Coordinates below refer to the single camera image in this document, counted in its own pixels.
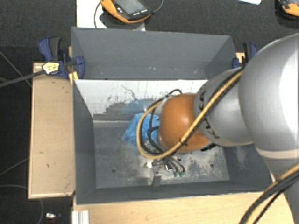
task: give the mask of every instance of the electronic component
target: electronic component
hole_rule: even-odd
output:
[[[152,10],[141,0],[101,0],[102,8],[124,23],[137,23],[150,17]]]

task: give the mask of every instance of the yellow tag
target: yellow tag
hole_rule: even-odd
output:
[[[58,62],[47,62],[42,65],[42,69],[47,75],[55,75],[60,71]]]

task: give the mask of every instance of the gray robot arm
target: gray robot arm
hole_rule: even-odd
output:
[[[194,104],[197,116],[216,87],[235,70],[209,80]],[[237,83],[200,125],[213,143],[237,146],[254,143],[278,178],[298,163],[298,34],[272,42],[246,65]],[[299,182],[285,196],[299,224]]]

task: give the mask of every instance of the blue object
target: blue object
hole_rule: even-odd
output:
[[[74,64],[65,64],[71,62],[71,58],[67,52],[64,52],[59,49],[60,38],[59,37],[44,37],[38,42],[38,50],[42,54],[46,62],[55,61],[59,63],[59,72],[55,76],[60,76],[62,78],[68,79],[69,72],[66,69],[66,66],[76,65],[78,78],[82,79],[85,73],[85,63],[82,56],[77,56],[75,58]]]
[[[129,141],[131,144],[137,145],[136,142],[136,129],[137,129],[137,125],[138,122],[141,118],[141,116],[143,115],[143,113],[139,113],[139,114],[135,114],[134,118],[131,120],[129,126],[127,127],[123,137],[122,137],[122,141]],[[147,136],[147,130],[150,128],[150,114],[148,114],[144,121],[143,121],[143,126],[142,126],[142,138],[143,140],[148,140],[148,136]],[[160,125],[160,121],[159,121],[159,116],[158,115],[154,115],[153,117],[153,122],[152,122],[152,126],[156,127]],[[153,131],[151,133],[151,138],[157,142],[157,131]]]
[[[250,47],[248,47],[247,44],[246,44],[246,48],[248,48],[249,51],[247,49],[245,49],[245,56],[246,56],[245,62],[246,62],[246,60],[252,59],[252,57],[254,57],[255,54],[258,52],[258,47],[253,42],[250,43]],[[240,67],[240,61],[239,61],[239,59],[238,58],[233,58],[232,69],[235,69],[235,68],[238,68],[238,67]]]
[[[42,54],[43,59],[46,62],[54,60],[52,52],[51,52],[51,48],[49,45],[49,40],[50,40],[50,37],[46,36],[38,42],[38,50]]]

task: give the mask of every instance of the device screen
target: device screen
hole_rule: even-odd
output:
[[[138,0],[115,0],[115,2],[117,2],[127,14],[133,14],[146,9]]]

